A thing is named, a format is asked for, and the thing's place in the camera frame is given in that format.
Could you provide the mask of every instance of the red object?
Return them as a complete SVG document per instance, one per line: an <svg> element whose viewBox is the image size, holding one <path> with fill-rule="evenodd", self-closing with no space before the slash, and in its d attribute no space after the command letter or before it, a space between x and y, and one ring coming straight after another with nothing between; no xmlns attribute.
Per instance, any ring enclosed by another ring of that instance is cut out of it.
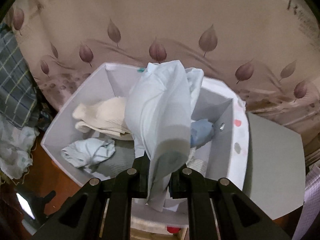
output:
<svg viewBox="0 0 320 240"><path fill-rule="evenodd" d="M181 228L167 227L167 231L171 234L177 234Z"/></svg>
<svg viewBox="0 0 320 240"><path fill-rule="evenodd" d="M237 127L241 126L241 121L238 119L235 119L235 126Z"/></svg>

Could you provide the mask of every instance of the blue cloth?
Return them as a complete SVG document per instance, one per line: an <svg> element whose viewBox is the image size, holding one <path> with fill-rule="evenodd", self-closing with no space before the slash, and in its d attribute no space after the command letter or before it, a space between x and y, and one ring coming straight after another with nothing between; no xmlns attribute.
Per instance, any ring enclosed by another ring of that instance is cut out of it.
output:
<svg viewBox="0 0 320 240"><path fill-rule="evenodd" d="M208 119L191 123L190 147L201 147L211 141L214 134L213 124Z"/></svg>
<svg viewBox="0 0 320 240"><path fill-rule="evenodd" d="M37 124L39 108L33 84L12 30L0 24L0 113L18 129Z"/></svg>

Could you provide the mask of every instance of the light blue cloth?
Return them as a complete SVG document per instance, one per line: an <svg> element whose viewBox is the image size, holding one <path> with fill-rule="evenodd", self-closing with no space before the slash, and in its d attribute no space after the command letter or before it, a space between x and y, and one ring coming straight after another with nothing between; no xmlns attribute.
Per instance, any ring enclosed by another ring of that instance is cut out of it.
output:
<svg viewBox="0 0 320 240"><path fill-rule="evenodd" d="M214 135L213 124L208 119L201 119L191 123L190 147L200 148L211 141Z"/></svg>
<svg viewBox="0 0 320 240"><path fill-rule="evenodd" d="M110 158L115 152L115 141L89 138L76 141L61 150L61 156L76 168L90 167Z"/></svg>

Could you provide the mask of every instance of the white patterned cloth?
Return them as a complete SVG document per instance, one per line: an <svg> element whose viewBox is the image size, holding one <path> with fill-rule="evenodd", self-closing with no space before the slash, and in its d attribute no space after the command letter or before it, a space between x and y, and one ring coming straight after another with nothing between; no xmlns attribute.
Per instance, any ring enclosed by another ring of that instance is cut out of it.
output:
<svg viewBox="0 0 320 240"><path fill-rule="evenodd" d="M19 130L0 115L0 169L10 179L20 179L32 165L29 154L38 135L36 128Z"/></svg>
<svg viewBox="0 0 320 240"><path fill-rule="evenodd" d="M308 231L313 221L320 212L320 168L316 165L306 176L306 187L302 213L292 237L292 240L300 240Z"/></svg>

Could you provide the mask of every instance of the wooden floor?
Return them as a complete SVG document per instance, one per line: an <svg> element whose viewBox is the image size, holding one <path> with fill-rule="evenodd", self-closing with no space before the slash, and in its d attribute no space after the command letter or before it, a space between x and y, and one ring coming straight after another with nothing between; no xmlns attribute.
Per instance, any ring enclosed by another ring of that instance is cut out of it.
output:
<svg viewBox="0 0 320 240"><path fill-rule="evenodd" d="M45 196L52 190L56 191L56 196L46 205L44 210L45 214L49 215L57 211L64 201L68 197L73 196L80 187L60 170L42 149L40 146L42 136L43 134L40 134L36 145L34 145L36 149L32 151L33 165L30 167L29 174L25 177L24 186L35 192L38 196ZM300 214L301 208L275 220L275 222L292 236ZM24 239L22 240L30 238L28 233L23 233Z"/></svg>

